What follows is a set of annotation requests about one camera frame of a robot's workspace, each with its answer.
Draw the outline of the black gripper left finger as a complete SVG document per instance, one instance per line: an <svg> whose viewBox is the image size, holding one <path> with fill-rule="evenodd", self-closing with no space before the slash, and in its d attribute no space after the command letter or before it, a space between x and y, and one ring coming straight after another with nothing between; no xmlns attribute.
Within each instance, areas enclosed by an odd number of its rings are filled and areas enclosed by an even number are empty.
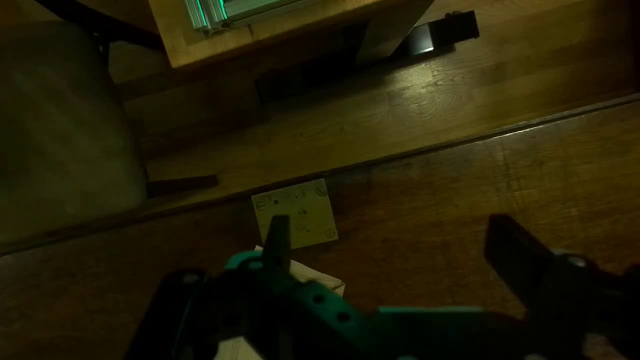
<svg viewBox="0 0 640 360"><path fill-rule="evenodd" d="M283 214L269 220L264 242L264 262L280 269L289 268L289 217Z"/></svg>

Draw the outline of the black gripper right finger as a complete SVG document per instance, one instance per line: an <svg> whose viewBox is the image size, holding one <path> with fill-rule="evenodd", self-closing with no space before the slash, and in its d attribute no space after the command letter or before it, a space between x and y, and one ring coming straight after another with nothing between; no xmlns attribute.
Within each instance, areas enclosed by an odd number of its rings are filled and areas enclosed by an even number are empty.
<svg viewBox="0 0 640 360"><path fill-rule="evenodd" d="M550 310L561 304L559 255L511 215L488 217L484 257L528 310Z"/></svg>

